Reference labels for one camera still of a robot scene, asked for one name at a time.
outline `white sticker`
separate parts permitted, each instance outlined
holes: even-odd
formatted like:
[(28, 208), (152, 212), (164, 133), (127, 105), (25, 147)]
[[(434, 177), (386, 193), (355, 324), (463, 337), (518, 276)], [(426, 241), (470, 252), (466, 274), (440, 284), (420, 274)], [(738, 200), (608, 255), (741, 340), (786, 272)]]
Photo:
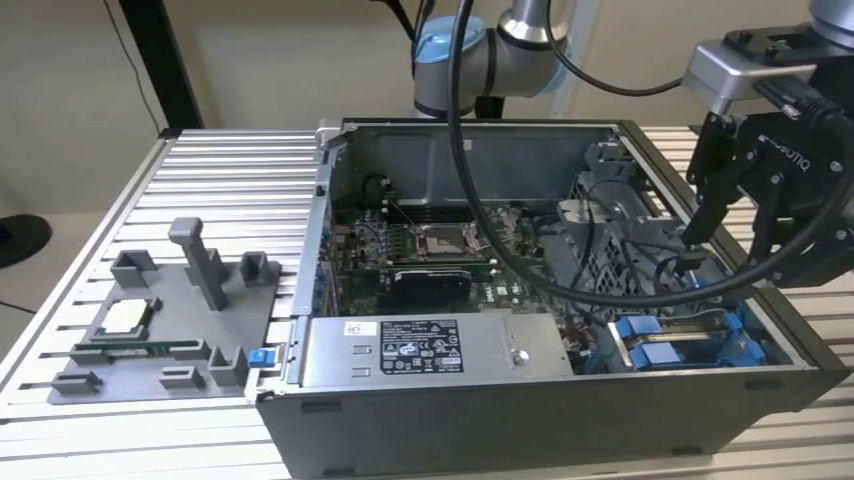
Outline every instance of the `white sticker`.
[(346, 337), (375, 337), (376, 322), (346, 322), (344, 336)]

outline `black stand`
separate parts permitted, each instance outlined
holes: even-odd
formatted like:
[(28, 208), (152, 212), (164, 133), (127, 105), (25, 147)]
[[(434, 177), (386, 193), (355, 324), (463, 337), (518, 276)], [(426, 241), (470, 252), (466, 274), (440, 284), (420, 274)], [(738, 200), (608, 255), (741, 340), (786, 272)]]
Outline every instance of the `black stand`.
[(51, 224), (35, 215), (0, 218), (0, 268), (15, 265), (44, 248), (53, 230)]
[(169, 128), (204, 128), (163, 0), (119, 0)]

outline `aluminum extrusion table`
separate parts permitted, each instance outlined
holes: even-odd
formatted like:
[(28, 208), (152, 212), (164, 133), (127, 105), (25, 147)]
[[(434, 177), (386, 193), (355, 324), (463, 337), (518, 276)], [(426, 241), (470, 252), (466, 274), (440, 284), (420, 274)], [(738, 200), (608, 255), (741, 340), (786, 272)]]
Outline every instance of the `aluminum extrusion table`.
[[(644, 129), (683, 172), (697, 143), (687, 128)], [(81, 339), (112, 287), (109, 261), (145, 248), (177, 262), (172, 219), (197, 216), (224, 260), (264, 250), (283, 264), (267, 343), (287, 339), (302, 237), (314, 194), (311, 131), (185, 131), (153, 148), (92, 238), (0, 364), (0, 478), (287, 478), (255, 408), (244, 398), (96, 405), (47, 403), (61, 352)], [(746, 246), (753, 206), (735, 205), (726, 225)], [(786, 295), (854, 368), (854, 275)], [(260, 373), (252, 379), (264, 382)], [(656, 459), (471, 474), (466, 479), (854, 478), (854, 379), (806, 410), (762, 419), (711, 457)]]

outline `metal case panel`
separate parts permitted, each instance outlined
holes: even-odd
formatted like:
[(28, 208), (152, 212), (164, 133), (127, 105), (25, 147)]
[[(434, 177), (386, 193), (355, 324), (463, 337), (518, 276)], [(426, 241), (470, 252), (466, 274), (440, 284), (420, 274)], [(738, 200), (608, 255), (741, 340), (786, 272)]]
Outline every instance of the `metal case panel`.
[(296, 478), (542, 468), (718, 451), (818, 371), (731, 371), (263, 397)]
[[(332, 181), (336, 195), (358, 191), (366, 176), (384, 172), (395, 179), (402, 205), (466, 205), (443, 124), (378, 119), (354, 125), (348, 152), (335, 167), (343, 171)], [(559, 127), (550, 122), (466, 126), (468, 163), (484, 202), (566, 194), (584, 168), (587, 147), (608, 138), (612, 125)]]

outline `beige wall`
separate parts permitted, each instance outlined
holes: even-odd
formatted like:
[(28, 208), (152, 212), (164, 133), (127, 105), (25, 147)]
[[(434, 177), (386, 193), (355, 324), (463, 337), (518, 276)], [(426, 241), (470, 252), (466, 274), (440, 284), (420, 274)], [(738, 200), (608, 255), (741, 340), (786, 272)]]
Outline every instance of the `beige wall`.
[[(475, 14), (494, 24), (508, 5), (480, 1)], [(435, 15), (455, 6), (439, 1)], [(320, 118), (412, 112), (408, 39), (382, 4), (169, 0), (167, 7), (211, 125), (312, 128)], [(507, 105), (523, 117), (547, 109), (548, 99)]]
[(156, 137), (104, 7), (0, 4), (0, 198), (17, 211), (104, 210)]
[[(807, 0), (592, 0), (599, 12), (580, 65), (614, 85), (644, 88), (685, 73), (698, 41), (739, 28), (787, 25), (810, 19)], [(628, 118), (643, 124), (702, 123), (706, 110), (685, 89), (626, 98), (578, 85), (574, 118)]]
[[(104, 210), (155, 134), (101, 2), (1, 3), (0, 206), (39, 213)], [(312, 128), (323, 117), (410, 114), (408, 45), (382, 4), (165, 3), (208, 126)], [(492, 24), (508, 4), (480, 0), (476, 14)], [(456, 1), (439, 5), (450, 14)], [(600, 7), (583, 65), (626, 86), (680, 74), (697, 40), (806, 18), (806, 0), (603, 0)], [(548, 97), (507, 102), (512, 117), (547, 117), (550, 110)], [(675, 124), (697, 121), (702, 110), (685, 92), (632, 101), (580, 87), (568, 112)]]

